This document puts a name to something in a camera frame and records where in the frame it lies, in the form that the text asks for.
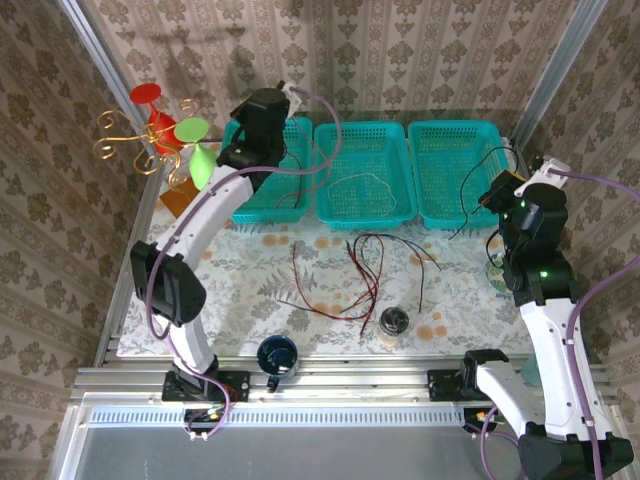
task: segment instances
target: teal basket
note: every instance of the teal basket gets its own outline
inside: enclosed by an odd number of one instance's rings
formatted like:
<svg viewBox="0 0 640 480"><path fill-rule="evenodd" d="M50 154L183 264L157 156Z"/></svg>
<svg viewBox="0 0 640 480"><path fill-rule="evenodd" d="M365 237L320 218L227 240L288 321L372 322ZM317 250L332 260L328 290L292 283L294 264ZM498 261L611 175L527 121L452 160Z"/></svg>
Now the teal basket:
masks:
<svg viewBox="0 0 640 480"><path fill-rule="evenodd" d="M396 228L416 216L411 166L404 128L395 122L343 123L342 148L331 177L316 192L318 218L333 230ZM320 125L314 141L329 156L337 140L335 124ZM316 164L322 159L314 153ZM316 174L316 185L326 170Z"/></svg>
<svg viewBox="0 0 640 480"><path fill-rule="evenodd" d="M414 122L409 125L409 145L420 215L427 228L457 229L464 224L460 186L464 178L489 153L502 146L497 127L472 120ZM495 225L497 215L478 207L478 197L489 190L491 181L508 168L504 149L489 158L467 179L462 191L469 214L466 227Z"/></svg>
<svg viewBox="0 0 640 480"><path fill-rule="evenodd" d="M296 121L304 130L304 134L311 139L313 125L311 120L304 117L296 117ZM222 148L229 145L233 134L240 124L231 120L224 130ZM240 134L240 140L244 139L244 133ZM300 160L303 169L311 167L311 144L307 141L298 126L293 120L287 120L284 129L284 140L287 151ZM300 166L295 158L287 155L280 162L282 168L299 169ZM311 188L311 175L289 175L283 173L272 173L267 177L258 192L251 197L244 205L231 215L231 220L235 223L295 223L300 221L300 217L311 206L311 192L307 192L300 197L296 205L296 195L287 197L279 206L278 202L290 193Z"/></svg>

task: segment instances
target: dark blue cup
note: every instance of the dark blue cup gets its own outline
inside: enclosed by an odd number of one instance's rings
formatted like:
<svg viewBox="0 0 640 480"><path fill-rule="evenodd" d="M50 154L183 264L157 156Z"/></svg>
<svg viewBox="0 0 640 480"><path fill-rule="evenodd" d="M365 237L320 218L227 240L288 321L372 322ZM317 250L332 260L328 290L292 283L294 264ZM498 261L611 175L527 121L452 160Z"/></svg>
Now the dark blue cup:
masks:
<svg viewBox="0 0 640 480"><path fill-rule="evenodd" d="M290 338L274 335L258 347L258 365L269 375L267 391L273 393L281 379L298 371L298 349Z"/></svg>

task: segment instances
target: aluminum frame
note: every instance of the aluminum frame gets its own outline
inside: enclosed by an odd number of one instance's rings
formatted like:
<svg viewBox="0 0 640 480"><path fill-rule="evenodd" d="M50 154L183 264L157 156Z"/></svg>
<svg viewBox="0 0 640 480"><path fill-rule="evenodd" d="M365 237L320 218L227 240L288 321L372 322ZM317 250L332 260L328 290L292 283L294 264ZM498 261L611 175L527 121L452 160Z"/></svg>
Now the aluminum frame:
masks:
<svg viewBox="0 0 640 480"><path fill-rule="evenodd" d="M523 149L531 139L606 4L606 0L579 2L513 130L511 138L520 149Z"/></svg>
<svg viewBox="0 0 640 480"><path fill-rule="evenodd" d="M104 77L107 86L113 93L122 111L134 119L138 124L145 125L147 123L147 119L142 114L142 111L129 100L130 86L101 38L99 30L91 20L91 16L88 14L86 6L81 0L60 0L60 6L68 15L69 20L78 32L82 43L89 52L89 55L91 55L96 67L100 70L100 73ZM149 151L149 154L154 153L153 147L150 145L147 147L147 150ZM158 193L163 183L164 173L165 171L163 167L154 175L147 178L145 189L138 207L138 212L131 230L131 236L129 237L129 242L127 244L127 252L131 250L131 247L135 242L143 239L149 230L149 225L151 224L151 218L154 211L153 207L158 199ZM129 256L125 255L120 267L120 273L118 274L118 279L116 281L116 289L113 297L111 298L111 303L109 304L104 329L102 331L100 343L98 344L98 350L94 359L94 366L96 367L100 366L104 361L104 353L107 351L107 345L111 338L111 334L120 327L120 324L127 313L131 292L133 292L133 276L131 273Z"/></svg>
<svg viewBox="0 0 640 480"><path fill-rule="evenodd" d="M519 370L526 355L514 355L511 363ZM243 409L260 411L287 407L385 407L425 409L453 405L429 400L426 372L434 368L455 369L461 356L394 356L350 355L309 356L301 358L295 377L282 380L275 394L266 392L267 375L260 371L253 357L222 357L221 369L243 369L252 373L249 402ZM148 407L159 409L165 372L171 366L169 357L108 361L102 368L78 371L58 443L52 457L48 478L73 479L82 454L91 414L95 407ZM620 411L615 405L615 388L602 365L591 371L607 413L618 435L627 436ZM542 396L541 389L532 394ZM461 402L460 406L489 406L490 402ZM189 404L190 408L208 404ZM634 469L614 478L638 480Z"/></svg>

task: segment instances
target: floral tablecloth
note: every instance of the floral tablecloth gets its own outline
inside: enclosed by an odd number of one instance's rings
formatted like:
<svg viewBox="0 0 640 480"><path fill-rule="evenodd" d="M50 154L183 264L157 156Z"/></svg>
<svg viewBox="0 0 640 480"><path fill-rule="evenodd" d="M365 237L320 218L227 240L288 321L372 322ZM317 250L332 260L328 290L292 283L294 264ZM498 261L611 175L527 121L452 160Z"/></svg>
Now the floral tablecloth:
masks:
<svg viewBox="0 0 640 480"><path fill-rule="evenodd" d="M175 221L159 200L148 240ZM255 355L270 335L287 335L301 355L310 354L463 354L471 348L501 348L509 354L533 352L524 322L510 297L491 287L486 276L488 230L465 231L451 241L451 232L426 230L419 219L393 230L433 255L442 271L425 261L422 312L420 260L399 242L385 240L381 288L372 321L362 336L361 320L339 321L280 303L303 305L292 269L296 245L300 283L318 309L338 313L362 292L362 279L347 256L345 240L356 232L334 232L312 212L287 225L228 224L205 253L197 276L207 290L202 312L209 344L218 355ZM377 266L377 242L366 256ZM493 240L492 252L501 245ZM403 341L389 348L377 338L377 321L390 306L410 317ZM165 355L144 322L142 302L132 297L121 332L118 355Z"/></svg>

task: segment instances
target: small jar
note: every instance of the small jar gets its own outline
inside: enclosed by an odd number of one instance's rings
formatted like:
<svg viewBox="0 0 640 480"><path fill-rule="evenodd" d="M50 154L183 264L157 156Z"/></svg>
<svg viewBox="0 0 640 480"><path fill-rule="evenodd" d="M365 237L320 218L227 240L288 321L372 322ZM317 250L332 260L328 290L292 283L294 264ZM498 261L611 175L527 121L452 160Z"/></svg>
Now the small jar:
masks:
<svg viewBox="0 0 640 480"><path fill-rule="evenodd" d="M380 316L378 339L386 347L395 347L402 342L409 328L409 316L399 307L387 308Z"/></svg>

